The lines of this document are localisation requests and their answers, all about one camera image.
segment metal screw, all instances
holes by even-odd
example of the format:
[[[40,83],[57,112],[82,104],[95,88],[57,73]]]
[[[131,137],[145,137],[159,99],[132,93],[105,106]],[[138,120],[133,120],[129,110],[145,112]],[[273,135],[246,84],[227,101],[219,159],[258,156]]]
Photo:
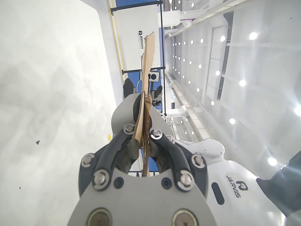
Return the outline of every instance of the metal screw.
[[[172,135],[167,135],[166,136],[173,144],[175,144],[175,138]]]
[[[192,174],[187,170],[181,170],[180,181],[177,185],[183,191],[190,191],[194,187],[194,178]]]
[[[91,166],[90,162],[91,162],[91,160],[92,160],[94,157],[95,157],[95,156],[94,156],[94,154],[92,154],[92,153],[86,154],[86,155],[82,158],[81,165],[82,165],[83,167],[90,167],[90,166]]]
[[[151,138],[153,138],[154,140],[159,140],[162,138],[162,136],[163,136],[162,132],[158,129],[155,129],[151,134]]]
[[[191,185],[191,177],[188,174],[183,174],[180,178],[181,183],[184,186],[190,186]]]
[[[95,183],[94,189],[101,190],[104,187],[106,187],[106,185],[109,182],[109,178],[110,178],[109,173],[106,170],[104,169],[97,170],[94,173],[94,183]]]
[[[127,124],[123,127],[123,131],[125,132],[125,134],[131,135],[134,133],[134,124]]]
[[[203,161],[202,156],[200,154],[197,154],[197,153],[193,154],[191,156],[191,162],[195,167],[197,167],[199,169],[202,169],[202,168],[205,167],[204,161]]]

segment jarvis logo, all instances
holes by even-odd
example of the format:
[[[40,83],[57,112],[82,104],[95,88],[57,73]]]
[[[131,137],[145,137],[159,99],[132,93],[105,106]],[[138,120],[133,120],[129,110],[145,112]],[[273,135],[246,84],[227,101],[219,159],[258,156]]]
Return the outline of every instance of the jarvis logo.
[[[142,31],[138,31],[137,36],[138,36],[139,48],[144,49]]]
[[[229,183],[231,184],[231,187],[232,187],[232,189],[235,193],[235,196],[237,198],[241,197],[238,189],[241,190],[241,191],[247,191],[248,190],[248,187],[246,186],[245,182],[243,182],[243,181],[236,181],[235,182],[232,177],[229,177],[229,176],[226,176],[226,177],[227,177]]]

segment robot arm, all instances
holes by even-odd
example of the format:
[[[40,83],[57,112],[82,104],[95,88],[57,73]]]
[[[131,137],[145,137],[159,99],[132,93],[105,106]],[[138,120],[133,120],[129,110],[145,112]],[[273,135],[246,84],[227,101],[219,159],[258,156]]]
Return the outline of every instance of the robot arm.
[[[155,108],[150,111],[151,156],[160,174],[148,178],[127,174],[138,158],[139,149],[132,139],[138,100],[139,95],[132,94],[119,105],[112,117],[111,142],[82,159],[80,200],[68,226],[216,225],[203,195],[206,186],[198,186],[202,178],[206,180],[205,160],[191,158],[188,150],[175,144]]]

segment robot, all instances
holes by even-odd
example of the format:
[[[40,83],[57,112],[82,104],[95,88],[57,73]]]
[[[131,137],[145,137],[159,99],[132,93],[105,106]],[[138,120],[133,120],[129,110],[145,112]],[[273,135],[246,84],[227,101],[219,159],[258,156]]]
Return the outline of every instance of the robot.
[[[261,180],[224,159],[214,139],[194,144],[175,140],[154,107],[150,109],[151,157],[160,174],[128,175],[139,157],[132,134],[140,94],[130,94],[112,116],[113,138],[85,155],[79,169],[79,195],[68,226],[280,226],[300,210],[301,152],[271,180]]]

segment ceiling light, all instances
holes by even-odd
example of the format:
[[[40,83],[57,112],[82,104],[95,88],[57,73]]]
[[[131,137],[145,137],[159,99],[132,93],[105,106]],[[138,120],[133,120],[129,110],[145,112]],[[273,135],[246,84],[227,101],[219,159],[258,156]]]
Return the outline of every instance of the ceiling light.
[[[257,33],[255,33],[255,32],[252,32],[252,33],[250,33],[250,35],[249,35],[249,39],[250,40],[255,40],[256,38],[257,38]]]
[[[296,115],[301,116],[301,105],[298,105],[295,108],[294,112],[296,113]]]
[[[246,81],[243,79],[243,80],[240,80],[239,81],[239,85],[241,86],[241,87],[244,87],[245,85],[246,85]]]
[[[268,163],[271,165],[271,166],[275,166],[277,164],[277,160],[274,159],[274,158],[268,158]]]

